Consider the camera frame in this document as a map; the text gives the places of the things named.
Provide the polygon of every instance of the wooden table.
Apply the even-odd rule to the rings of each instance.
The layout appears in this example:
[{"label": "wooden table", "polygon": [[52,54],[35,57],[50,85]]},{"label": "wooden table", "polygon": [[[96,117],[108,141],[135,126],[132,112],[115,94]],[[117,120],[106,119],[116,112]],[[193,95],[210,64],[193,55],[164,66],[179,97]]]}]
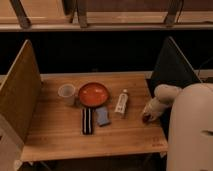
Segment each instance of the wooden table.
[{"label": "wooden table", "polygon": [[[106,106],[111,124],[99,127],[94,113],[93,135],[82,134],[81,107],[68,107],[58,88],[72,83],[78,89],[88,82],[104,84],[110,93]],[[129,92],[125,119],[114,113],[119,94]],[[45,161],[72,158],[166,152],[167,141],[159,121],[145,125],[141,111],[150,99],[141,73],[109,73],[46,78],[33,114],[21,160]]]}]

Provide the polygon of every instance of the floor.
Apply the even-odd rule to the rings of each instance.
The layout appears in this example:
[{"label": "floor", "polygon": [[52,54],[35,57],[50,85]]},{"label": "floor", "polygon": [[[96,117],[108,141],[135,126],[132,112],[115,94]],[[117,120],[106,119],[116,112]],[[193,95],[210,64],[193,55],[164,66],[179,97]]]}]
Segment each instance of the floor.
[{"label": "floor", "polygon": [[[52,171],[159,171],[156,161],[153,157],[149,158],[149,155],[74,159],[46,164],[52,168]],[[37,170],[47,169],[39,165]]]}]

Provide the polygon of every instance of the black wall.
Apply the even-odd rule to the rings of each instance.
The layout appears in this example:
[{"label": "black wall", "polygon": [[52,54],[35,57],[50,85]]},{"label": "black wall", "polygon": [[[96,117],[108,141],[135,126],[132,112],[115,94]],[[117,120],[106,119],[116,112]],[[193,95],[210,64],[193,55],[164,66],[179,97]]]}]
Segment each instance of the black wall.
[{"label": "black wall", "polygon": [[[153,70],[166,36],[172,36],[192,66],[213,57],[213,31],[6,32],[0,33],[0,74],[25,39],[33,43],[41,73]],[[212,69],[213,61],[204,68]]]}]

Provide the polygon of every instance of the bottle cap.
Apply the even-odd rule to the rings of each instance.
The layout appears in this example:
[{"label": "bottle cap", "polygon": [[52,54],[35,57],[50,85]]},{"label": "bottle cap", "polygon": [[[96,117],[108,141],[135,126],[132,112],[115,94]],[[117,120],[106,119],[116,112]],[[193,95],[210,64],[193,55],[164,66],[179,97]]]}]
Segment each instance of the bottle cap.
[{"label": "bottle cap", "polygon": [[127,89],[123,89],[123,93],[128,93]]}]

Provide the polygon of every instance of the metal bar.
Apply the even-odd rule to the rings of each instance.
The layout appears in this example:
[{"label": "metal bar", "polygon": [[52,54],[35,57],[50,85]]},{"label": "metal bar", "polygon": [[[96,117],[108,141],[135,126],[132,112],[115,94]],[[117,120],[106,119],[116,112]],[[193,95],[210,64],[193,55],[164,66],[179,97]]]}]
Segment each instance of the metal bar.
[{"label": "metal bar", "polygon": [[73,22],[76,11],[76,0],[62,0],[65,15],[70,15],[70,23]]},{"label": "metal bar", "polygon": [[10,0],[10,3],[16,13],[19,24],[22,28],[27,29],[31,26],[31,22],[27,17],[20,0]]},{"label": "metal bar", "polygon": [[172,27],[174,25],[175,18],[176,18],[177,12],[180,9],[181,3],[183,3],[182,0],[171,0],[170,1],[168,13],[164,20],[164,23],[166,24],[167,27]]},{"label": "metal bar", "polygon": [[86,28],[87,27],[86,0],[76,0],[76,1],[77,1],[78,22],[81,28]]}]

